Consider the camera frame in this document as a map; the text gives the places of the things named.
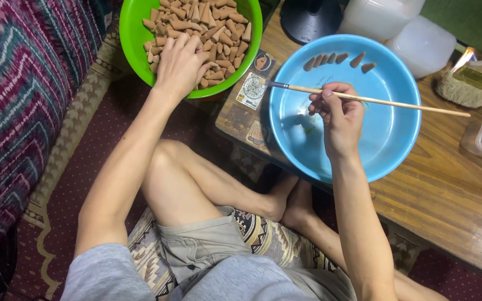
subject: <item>person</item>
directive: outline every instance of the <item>person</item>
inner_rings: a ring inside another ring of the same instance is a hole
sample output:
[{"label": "person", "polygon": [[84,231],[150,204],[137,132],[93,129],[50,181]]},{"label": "person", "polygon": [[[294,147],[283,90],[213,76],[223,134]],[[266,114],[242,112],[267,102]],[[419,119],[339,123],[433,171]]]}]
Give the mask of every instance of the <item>person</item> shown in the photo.
[{"label": "person", "polygon": [[[162,140],[169,115],[209,64],[196,36],[168,38],[157,83],[105,162],[79,213],[75,257],[62,300],[153,300],[137,274],[124,225],[142,188],[161,233],[161,253],[179,285],[170,300],[446,300],[394,270],[358,155],[364,107],[332,92],[354,94],[341,82],[311,95],[310,114],[325,124],[338,226],[315,214],[311,187],[283,176],[261,195],[184,144]],[[308,238],[339,268],[279,268],[253,255],[233,208],[280,221]]]}]

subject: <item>wooden brush handle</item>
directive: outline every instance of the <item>wooden brush handle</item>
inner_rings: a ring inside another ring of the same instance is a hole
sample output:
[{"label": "wooden brush handle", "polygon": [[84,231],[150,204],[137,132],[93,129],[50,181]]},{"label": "wooden brush handle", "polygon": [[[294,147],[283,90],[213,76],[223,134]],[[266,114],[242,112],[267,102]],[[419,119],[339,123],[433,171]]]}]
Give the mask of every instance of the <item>wooden brush handle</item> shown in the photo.
[{"label": "wooden brush handle", "polygon": [[[295,86],[295,85],[289,85],[289,89],[295,90],[295,91],[312,93],[312,94],[321,94],[321,92],[323,91],[323,90],[317,89],[317,88],[307,88],[307,87],[301,87],[301,86]],[[456,116],[462,116],[462,117],[470,117],[471,116],[470,114],[464,113],[464,112],[457,112],[457,111],[451,111],[451,110],[445,110],[445,109],[431,108],[429,106],[416,106],[416,105],[410,105],[408,103],[387,101],[387,100],[368,98],[368,97],[362,97],[362,96],[355,96],[355,95],[350,95],[350,94],[345,94],[345,93],[340,93],[340,92],[334,92],[334,94],[336,94],[336,96],[338,96],[339,98],[352,99],[352,100],[365,101],[365,102],[372,102],[372,103],[379,103],[381,105],[401,106],[402,108],[410,108],[410,109],[416,109],[416,110],[438,112],[438,113],[444,113],[444,114],[450,114],[450,115],[456,115]]]}]

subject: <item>purple patterned blanket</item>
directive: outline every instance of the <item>purple patterned blanket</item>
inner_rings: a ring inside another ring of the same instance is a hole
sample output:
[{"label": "purple patterned blanket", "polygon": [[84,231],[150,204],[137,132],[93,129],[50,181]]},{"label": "purple patterned blanket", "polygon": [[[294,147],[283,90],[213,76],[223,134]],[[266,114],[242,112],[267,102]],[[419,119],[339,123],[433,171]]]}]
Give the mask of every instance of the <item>purple patterned blanket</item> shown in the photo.
[{"label": "purple patterned blanket", "polygon": [[0,0],[0,237],[40,179],[119,0]]}]

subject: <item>right hand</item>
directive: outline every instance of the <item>right hand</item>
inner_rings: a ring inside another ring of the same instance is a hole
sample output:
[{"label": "right hand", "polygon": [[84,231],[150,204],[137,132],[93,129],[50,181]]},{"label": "right hand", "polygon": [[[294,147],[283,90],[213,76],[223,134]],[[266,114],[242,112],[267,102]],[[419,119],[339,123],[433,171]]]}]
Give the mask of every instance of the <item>right hand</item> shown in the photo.
[{"label": "right hand", "polygon": [[318,113],[325,126],[325,150],[331,163],[345,157],[358,156],[358,140],[364,120],[364,105],[356,100],[340,99],[333,91],[356,95],[344,82],[323,85],[321,94],[310,95],[310,115]]},{"label": "right hand", "polygon": [[209,64],[204,64],[208,58],[209,54],[202,51],[202,42],[196,35],[189,38],[182,33],[176,41],[168,38],[161,52],[154,88],[173,93],[173,98],[179,103],[193,91],[209,69]]}]

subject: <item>sticker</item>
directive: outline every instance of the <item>sticker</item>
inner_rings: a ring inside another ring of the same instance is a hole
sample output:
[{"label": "sticker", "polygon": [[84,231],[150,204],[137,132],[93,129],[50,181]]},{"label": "sticker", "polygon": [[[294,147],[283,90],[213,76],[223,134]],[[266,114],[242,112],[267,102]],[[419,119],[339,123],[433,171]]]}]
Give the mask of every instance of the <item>sticker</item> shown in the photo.
[{"label": "sticker", "polygon": [[259,76],[250,72],[236,96],[238,102],[253,110],[258,109],[261,98],[264,97],[265,90],[267,89],[267,86],[260,85],[259,80]]},{"label": "sticker", "polygon": [[269,141],[269,133],[270,131],[265,127],[262,127],[258,120],[254,120],[254,123],[252,123],[249,133],[246,134],[245,139],[255,147],[262,150],[267,150],[265,142]]},{"label": "sticker", "polygon": [[258,49],[256,59],[252,62],[250,68],[260,76],[267,78],[275,63],[276,61],[271,58],[270,54]]}]

